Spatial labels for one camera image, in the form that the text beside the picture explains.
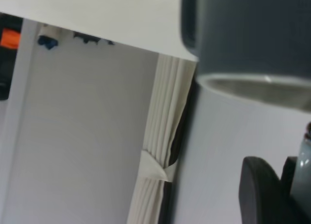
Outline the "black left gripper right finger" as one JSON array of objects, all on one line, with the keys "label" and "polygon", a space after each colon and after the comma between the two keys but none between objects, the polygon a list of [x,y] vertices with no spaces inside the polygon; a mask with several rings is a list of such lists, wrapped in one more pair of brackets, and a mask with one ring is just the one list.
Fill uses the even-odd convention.
[{"label": "black left gripper right finger", "polygon": [[293,187],[294,172],[296,168],[297,157],[289,156],[285,160],[283,171],[281,175],[281,185],[283,187],[284,206],[286,214],[286,224],[310,224],[311,220],[298,206],[293,196],[290,195],[291,188]]}]

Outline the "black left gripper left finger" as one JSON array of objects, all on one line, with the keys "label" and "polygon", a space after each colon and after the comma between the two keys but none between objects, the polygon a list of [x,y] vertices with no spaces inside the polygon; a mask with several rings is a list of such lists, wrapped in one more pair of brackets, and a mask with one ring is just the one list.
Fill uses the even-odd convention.
[{"label": "black left gripper left finger", "polygon": [[286,201],[277,174],[262,158],[243,159],[239,204],[243,224],[295,223],[295,214]]}]

